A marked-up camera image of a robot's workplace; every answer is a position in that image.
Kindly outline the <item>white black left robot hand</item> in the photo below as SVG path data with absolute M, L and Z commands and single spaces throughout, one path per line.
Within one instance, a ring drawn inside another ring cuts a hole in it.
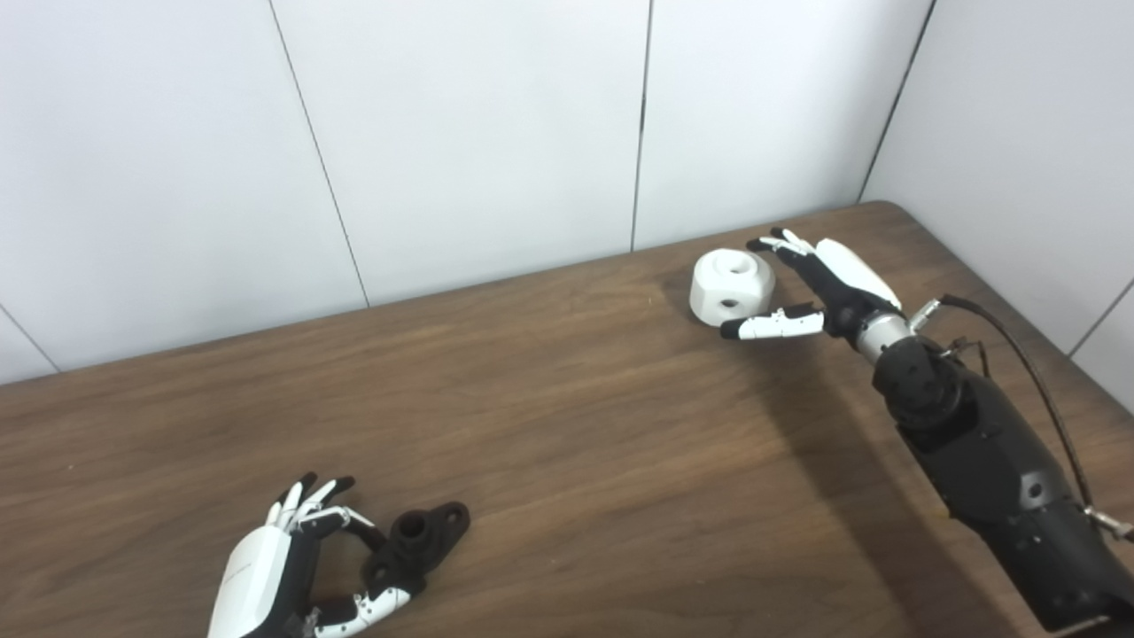
M 381 548 L 376 525 L 332 500 L 352 490 L 352 476 L 316 485 L 305 473 L 268 508 L 229 555 L 215 594 L 210 637 L 355 637 L 412 601 L 400 586 L 380 587 L 318 603 L 311 597 L 322 542 L 337 531 Z

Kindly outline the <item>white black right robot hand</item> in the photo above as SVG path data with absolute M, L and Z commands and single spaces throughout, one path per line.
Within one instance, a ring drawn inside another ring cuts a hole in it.
M 873 318 L 904 316 L 902 303 L 889 284 L 843 243 L 823 238 L 812 244 L 792 230 L 773 227 L 768 236 L 748 241 L 746 247 L 750 252 L 773 253 L 814 291 L 819 306 L 809 301 L 728 320 L 719 327 L 721 338 L 801 338 L 826 332 L 854 344 Z

